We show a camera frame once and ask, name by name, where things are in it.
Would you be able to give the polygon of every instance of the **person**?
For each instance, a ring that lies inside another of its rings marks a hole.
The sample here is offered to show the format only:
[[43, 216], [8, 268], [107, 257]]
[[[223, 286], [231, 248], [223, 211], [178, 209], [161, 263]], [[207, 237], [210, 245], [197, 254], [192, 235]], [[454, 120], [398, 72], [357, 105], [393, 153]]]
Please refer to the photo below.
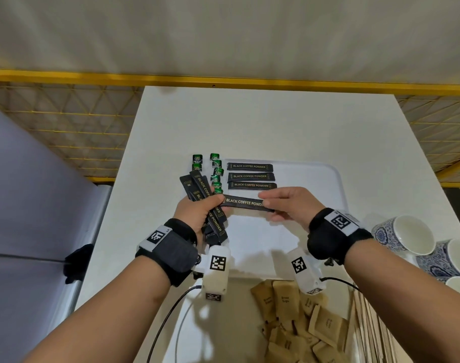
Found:
[[[307, 231], [311, 220], [325, 209], [300, 187], [263, 191], [259, 197], [263, 206], [275, 210], [269, 213], [270, 221], [292, 219]], [[197, 202], [184, 198], [173, 219], [191, 228], [192, 236], [201, 244], [207, 214], [223, 200], [223, 195]], [[136, 257], [42, 340], [24, 362], [133, 361], [171, 286], [160, 263], [146, 256]], [[460, 362], [459, 293], [372, 238], [349, 247], [344, 267], [415, 362]]]

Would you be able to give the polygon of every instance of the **blue and white patterned cup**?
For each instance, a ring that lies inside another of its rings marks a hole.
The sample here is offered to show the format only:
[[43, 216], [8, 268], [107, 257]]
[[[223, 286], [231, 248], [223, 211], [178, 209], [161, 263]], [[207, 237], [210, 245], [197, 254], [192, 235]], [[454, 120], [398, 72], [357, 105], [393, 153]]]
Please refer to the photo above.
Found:
[[439, 280], [460, 276], [460, 239], [438, 242], [431, 255], [417, 256], [416, 262], [419, 268]]
[[373, 237], [393, 252], [410, 251], [415, 255], [428, 255], [435, 248], [430, 228], [420, 219], [400, 215], [375, 225]]

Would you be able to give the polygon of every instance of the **hand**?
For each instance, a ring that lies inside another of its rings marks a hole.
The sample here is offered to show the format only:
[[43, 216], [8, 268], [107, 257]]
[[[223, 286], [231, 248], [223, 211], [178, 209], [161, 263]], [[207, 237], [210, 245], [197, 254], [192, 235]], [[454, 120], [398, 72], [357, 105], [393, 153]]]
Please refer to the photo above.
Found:
[[197, 235], [198, 245], [203, 242], [202, 226], [208, 216], [208, 212], [220, 205], [225, 197], [212, 195], [200, 201], [191, 201], [188, 197], [182, 199], [176, 206], [173, 218], [188, 224]]
[[280, 187], [262, 191], [258, 196], [263, 206], [276, 210], [269, 214], [272, 222], [295, 220], [304, 230], [309, 231], [309, 223], [322, 209], [326, 208], [304, 187]]

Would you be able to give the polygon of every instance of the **blue floral pattern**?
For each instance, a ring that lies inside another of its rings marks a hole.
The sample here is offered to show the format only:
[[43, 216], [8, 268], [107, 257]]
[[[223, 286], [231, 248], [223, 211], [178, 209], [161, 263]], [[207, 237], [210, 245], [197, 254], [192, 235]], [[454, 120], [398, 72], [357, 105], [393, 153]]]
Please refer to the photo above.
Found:
[[398, 240], [393, 230], [393, 222], [396, 218], [388, 219], [386, 222], [375, 225], [371, 230], [373, 237], [393, 252], [406, 251], [405, 246]]
[[450, 240], [438, 242], [437, 247], [430, 255], [417, 256], [416, 262], [418, 266], [427, 274], [439, 279], [460, 276], [448, 255], [449, 242]]

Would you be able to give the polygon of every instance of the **black cable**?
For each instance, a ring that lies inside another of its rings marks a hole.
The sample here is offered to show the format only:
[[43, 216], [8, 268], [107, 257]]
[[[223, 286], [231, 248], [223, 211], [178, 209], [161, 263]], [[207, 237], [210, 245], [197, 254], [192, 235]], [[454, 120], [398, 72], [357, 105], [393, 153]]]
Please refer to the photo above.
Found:
[[171, 313], [174, 311], [174, 309], [176, 308], [176, 306], [178, 305], [178, 303], [185, 297], [186, 294], [188, 294], [189, 292], [191, 292], [193, 289], [201, 289], [201, 288], [202, 288], [201, 285], [197, 285], [197, 286], [191, 287], [191, 288], [188, 289], [185, 293], [183, 293], [183, 295], [182, 295], [182, 296], [176, 301], [176, 303], [171, 307], [171, 310], [169, 310], [168, 314], [166, 315], [166, 318], [164, 319], [163, 323], [161, 324], [161, 327], [160, 327], [159, 330], [158, 330], [158, 333], [156, 334], [156, 337], [154, 338], [153, 346], [151, 347], [151, 350], [149, 351], [148, 360], [146, 361], [146, 363], [149, 363], [149, 360], [151, 359], [151, 355], [153, 354], [154, 346], [156, 345], [156, 341], [158, 340], [159, 334], [161, 334], [161, 330], [162, 330], [163, 327], [165, 326], [166, 321], [168, 320], [169, 316], [170, 316]]
[[319, 280], [321, 280], [322, 282], [323, 282], [323, 281], [326, 281], [326, 280], [337, 280], [337, 281], [342, 282], [342, 283], [344, 283], [344, 284], [348, 284], [350, 287], [356, 289], [358, 292], [361, 293], [361, 291], [359, 290], [359, 288], [358, 288], [356, 285], [351, 284], [351, 283], [348, 283], [346, 280], [342, 280], [342, 279], [338, 279], [338, 278], [333, 278], [333, 277], [331, 277], [331, 276], [326, 277], [326, 278], [319, 278]]

